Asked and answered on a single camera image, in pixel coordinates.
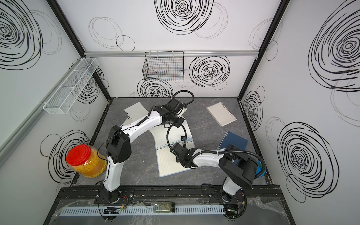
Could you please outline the torn white lined page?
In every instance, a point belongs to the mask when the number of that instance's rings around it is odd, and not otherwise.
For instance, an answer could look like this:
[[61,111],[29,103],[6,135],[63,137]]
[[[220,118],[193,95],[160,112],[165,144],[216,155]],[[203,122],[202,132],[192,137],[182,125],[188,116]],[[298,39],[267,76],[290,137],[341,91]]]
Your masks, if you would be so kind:
[[144,106],[138,102],[124,110],[128,117],[130,117],[134,122],[138,119],[142,119],[148,114],[148,111]]

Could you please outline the torn lined paper page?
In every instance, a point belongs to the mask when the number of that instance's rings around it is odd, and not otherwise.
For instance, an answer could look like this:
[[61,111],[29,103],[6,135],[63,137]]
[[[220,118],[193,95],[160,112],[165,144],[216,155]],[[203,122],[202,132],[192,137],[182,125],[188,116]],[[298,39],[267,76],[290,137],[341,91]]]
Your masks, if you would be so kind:
[[126,125],[129,125],[129,124],[131,124],[131,123],[133,123],[133,122],[134,122],[134,121],[133,121],[130,117],[128,117],[128,118],[122,123],[121,127],[126,126]]

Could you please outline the dark blue notebook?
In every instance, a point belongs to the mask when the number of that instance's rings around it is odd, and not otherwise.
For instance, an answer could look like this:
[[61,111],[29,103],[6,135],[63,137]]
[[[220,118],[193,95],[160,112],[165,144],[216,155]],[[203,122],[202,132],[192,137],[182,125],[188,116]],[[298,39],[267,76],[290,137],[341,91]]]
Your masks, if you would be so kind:
[[240,150],[245,150],[247,144],[248,144],[247,139],[244,139],[230,131],[227,131],[217,149],[218,150],[225,149],[228,145],[234,145]]

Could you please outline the white lined spiral notebook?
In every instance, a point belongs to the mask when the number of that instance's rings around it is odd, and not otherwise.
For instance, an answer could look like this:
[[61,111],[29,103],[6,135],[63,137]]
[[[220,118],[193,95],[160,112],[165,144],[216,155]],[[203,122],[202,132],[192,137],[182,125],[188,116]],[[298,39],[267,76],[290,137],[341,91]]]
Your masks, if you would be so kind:
[[222,102],[207,107],[208,112],[220,126],[228,125],[235,122],[236,117],[225,107]]

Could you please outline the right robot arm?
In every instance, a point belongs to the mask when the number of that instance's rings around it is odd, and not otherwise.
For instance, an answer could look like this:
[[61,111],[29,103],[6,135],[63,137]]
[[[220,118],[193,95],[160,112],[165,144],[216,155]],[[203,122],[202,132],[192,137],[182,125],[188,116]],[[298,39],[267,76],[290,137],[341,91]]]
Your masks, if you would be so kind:
[[187,133],[184,126],[183,144],[169,141],[171,125],[166,132],[166,142],[170,152],[176,157],[176,162],[184,168],[197,169],[199,167],[220,168],[227,177],[220,188],[221,198],[225,202],[232,201],[241,189],[250,189],[254,180],[264,175],[267,166],[264,159],[251,151],[238,149],[235,145],[228,145],[219,150],[201,150],[198,148],[187,149]]

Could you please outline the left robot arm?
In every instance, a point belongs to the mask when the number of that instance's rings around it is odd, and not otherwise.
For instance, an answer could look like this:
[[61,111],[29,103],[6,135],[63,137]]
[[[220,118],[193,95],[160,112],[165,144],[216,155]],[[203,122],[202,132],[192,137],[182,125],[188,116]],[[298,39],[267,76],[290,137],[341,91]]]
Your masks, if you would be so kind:
[[[178,162],[186,166],[183,159],[180,159],[180,148],[186,149],[187,131],[183,126],[185,121],[182,115],[187,110],[187,106],[193,103],[195,96],[188,90],[180,90],[170,97],[165,105],[152,106],[148,114],[126,126],[113,126],[109,137],[104,143],[106,145],[107,169],[106,178],[98,189],[97,201],[105,200],[110,204],[116,203],[121,198],[121,174],[124,162],[131,156],[131,143],[140,135],[159,125],[169,124],[166,134],[166,143]],[[182,144],[171,145],[169,133],[172,127],[182,128],[184,140]]]

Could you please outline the green circuit box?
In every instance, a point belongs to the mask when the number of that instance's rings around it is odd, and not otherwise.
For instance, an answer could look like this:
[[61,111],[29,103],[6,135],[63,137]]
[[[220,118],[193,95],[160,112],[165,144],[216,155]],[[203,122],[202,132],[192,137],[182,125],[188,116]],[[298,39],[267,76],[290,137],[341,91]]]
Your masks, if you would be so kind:
[[154,213],[174,213],[175,203],[174,202],[156,202],[153,205]]

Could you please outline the red lid yellow jar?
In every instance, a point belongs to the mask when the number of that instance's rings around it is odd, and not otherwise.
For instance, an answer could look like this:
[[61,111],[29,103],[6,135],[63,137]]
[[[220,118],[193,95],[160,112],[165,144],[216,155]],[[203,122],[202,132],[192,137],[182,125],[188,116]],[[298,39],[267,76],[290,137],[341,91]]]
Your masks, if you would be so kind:
[[66,162],[86,178],[100,176],[107,169],[107,160],[92,146],[81,144],[66,155]]

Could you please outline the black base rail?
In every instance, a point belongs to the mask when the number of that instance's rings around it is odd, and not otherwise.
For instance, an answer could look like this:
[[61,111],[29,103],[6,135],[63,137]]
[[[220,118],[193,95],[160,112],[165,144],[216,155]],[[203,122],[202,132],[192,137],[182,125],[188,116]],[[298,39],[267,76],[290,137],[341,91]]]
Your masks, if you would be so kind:
[[54,204],[61,200],[94,200],[99,204],[135,203],[140,200],[177,200],[199,199],[210,203],[232,204],[247,199],[260,197],[284,201],[283,192],[278,185],[255,185],[251,189],[239,190],[234,197],[226,197],[220,192],[220,186],[129,186],[124,185],[113,192],[100,186],[76,186],[61,188]]

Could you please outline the aluminium wall rail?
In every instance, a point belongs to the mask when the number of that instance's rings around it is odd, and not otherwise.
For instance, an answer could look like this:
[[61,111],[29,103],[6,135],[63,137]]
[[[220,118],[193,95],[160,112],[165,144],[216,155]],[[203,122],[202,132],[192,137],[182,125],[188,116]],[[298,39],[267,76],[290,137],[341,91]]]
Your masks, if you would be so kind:
[[185,50],[185,51],[88,51],[86,57],[203,57],[203,56],[226,56],[226,57],[257,57],[257,50]]

